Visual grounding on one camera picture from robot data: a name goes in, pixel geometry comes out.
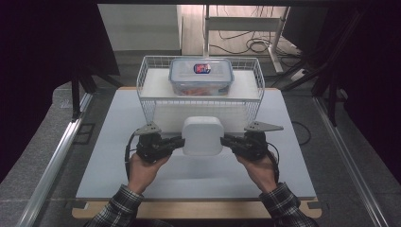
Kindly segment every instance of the white wire rack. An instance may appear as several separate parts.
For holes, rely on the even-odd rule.
[[[253,122],[265,92],[256,58],[224,58],[231,62],[235,80],[227,96],[177,96],[168,81],[174,59],[182,56],[145,56],[137,78],[137,92],[147,122],[163,132],[181,132],[189,116],[215,116],[225,132],[244,132]]]

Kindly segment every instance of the clear plastic container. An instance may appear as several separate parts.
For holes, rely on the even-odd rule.
[[[226,96],[234,75],[228,60],[176,59],[168,79],[178,96]]]

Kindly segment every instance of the container lid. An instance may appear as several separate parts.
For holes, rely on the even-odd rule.
[[[175,59],[168,79],[172,82],[232,82],[233,67],[224,59]]]

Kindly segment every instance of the white wall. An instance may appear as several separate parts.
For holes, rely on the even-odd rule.
[[[181,6],[98,4],[113,50],[180,50]]]

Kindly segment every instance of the human hand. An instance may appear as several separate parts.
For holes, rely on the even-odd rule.
[[[156,178],[157,171],[165,164],[170,156],[162,158],[155,163],[148,163],[134,153],[130,158],[130,178],[128,189],[136,194],[142,194]]]
[[[273,163],[267,155],[256,161],[249,161],[239,155],[235,155],[235,157],[245,166],[251,180],[263,193],[271,192],[277,187],[274,180]]]

